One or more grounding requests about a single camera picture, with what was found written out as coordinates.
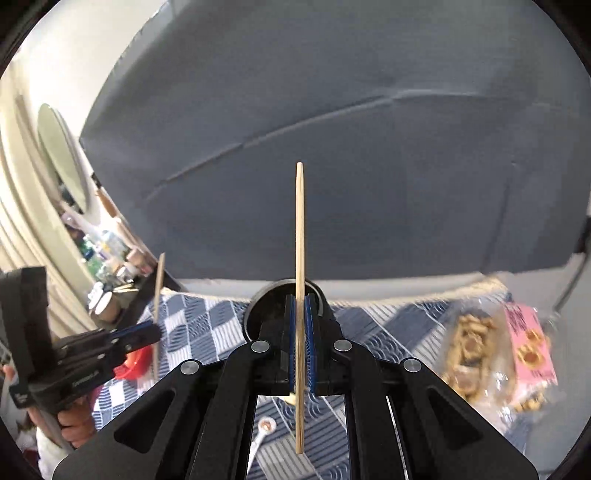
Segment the person's left hand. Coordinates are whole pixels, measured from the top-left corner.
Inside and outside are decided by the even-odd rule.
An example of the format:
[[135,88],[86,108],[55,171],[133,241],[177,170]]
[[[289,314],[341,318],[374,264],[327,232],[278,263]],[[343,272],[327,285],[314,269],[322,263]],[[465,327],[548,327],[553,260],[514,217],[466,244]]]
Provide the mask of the person's left hand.
[[75,400],[66,410],[57,415],[61,435],[74,448],[87,443],[97,432],[92,416],[93,401],[85,396]]

